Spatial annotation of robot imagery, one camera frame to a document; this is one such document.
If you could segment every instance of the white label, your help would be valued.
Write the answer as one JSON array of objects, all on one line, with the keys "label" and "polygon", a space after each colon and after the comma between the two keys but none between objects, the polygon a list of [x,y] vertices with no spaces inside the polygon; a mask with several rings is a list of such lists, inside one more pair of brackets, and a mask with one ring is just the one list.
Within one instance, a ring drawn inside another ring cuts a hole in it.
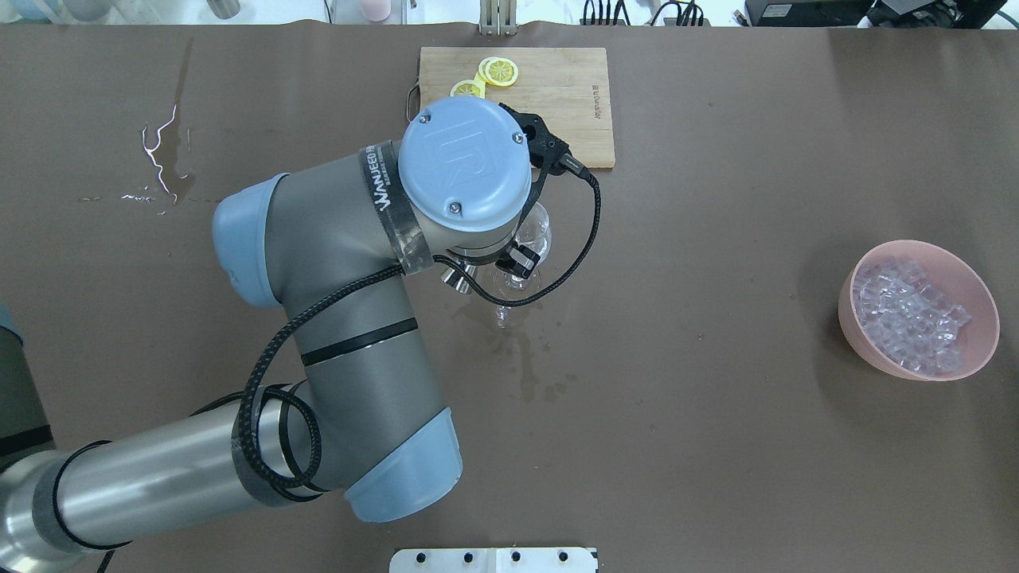
[{"label": "white label", "polygon": [[792,4],[768,4],[767,8],[764,8],[764,13],[761,14],[762,18],[784,18],[789,11],[793,9]]}]

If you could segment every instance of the wooden cutting board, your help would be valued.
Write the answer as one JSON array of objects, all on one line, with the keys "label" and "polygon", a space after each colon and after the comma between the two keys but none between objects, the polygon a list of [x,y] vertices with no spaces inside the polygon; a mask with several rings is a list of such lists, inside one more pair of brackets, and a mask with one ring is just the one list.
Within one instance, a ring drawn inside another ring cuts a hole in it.
[{"label": "wooden cutting board", "polygon": [[604,48],[422,48],[421,107],[448,97],[461,80],[473,80],[488,56],[512,59],[520,76],[507,88],[487,86],[485,99],[541,115],[588,167],[615,165]]}]

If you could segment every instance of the blue joint cap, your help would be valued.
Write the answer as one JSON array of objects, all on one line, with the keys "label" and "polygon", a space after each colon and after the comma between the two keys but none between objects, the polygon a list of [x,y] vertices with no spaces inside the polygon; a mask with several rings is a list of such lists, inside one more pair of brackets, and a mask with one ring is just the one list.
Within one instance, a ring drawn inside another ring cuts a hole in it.
[{"label": "blue joint cap", "polygon": [[361,521],[417,513],[452,489],[464,471],[449,409],[439,412],[343,493]]},{"label": "blue joint cap", "polygon": [[399,179],[433,221],[485,232],[520,215],[531,193],[527,138],[509,112],[473,96],[418,113],[399,144]]},{"label": "blue joint cap", "polygon": [[24,338],[21,337],[21,333],[17,331],[17,326],[14,325],[14,319],[10,316],[10,312],[7,307],[0,305],[0,328],[9,330],[11,334],[17,336],[21,344],[24,344]]},{"label": "blue joint cap", "polygon": [[212,216],[212,243],[233,290],[248,304],[278,307],[279,301],[269,285],[265,262],[265,223],[269,202],[279,179],[275,177],[227,197]]}]

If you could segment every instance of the white metal plate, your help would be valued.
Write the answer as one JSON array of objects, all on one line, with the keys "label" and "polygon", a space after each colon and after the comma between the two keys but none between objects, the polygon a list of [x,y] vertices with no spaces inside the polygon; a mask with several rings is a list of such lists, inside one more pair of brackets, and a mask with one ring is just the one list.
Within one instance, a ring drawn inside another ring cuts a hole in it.
[{"label": "white metal plate", "polygon": [[597,555],[593,548],[400,550],[389,573],[597,573]]}]

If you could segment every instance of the bowl of ice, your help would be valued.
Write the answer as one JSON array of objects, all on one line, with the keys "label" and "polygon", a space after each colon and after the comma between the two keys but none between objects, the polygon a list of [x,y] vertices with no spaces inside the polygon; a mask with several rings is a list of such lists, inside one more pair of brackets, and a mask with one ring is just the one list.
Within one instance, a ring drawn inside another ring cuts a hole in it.
[{"label": "bowl of ice", "polygon": [[990,291],[959,257],[920,241],[878,245],[839,298],[839,323],[871,366],[910,380],[958,380],[998,348]]}]

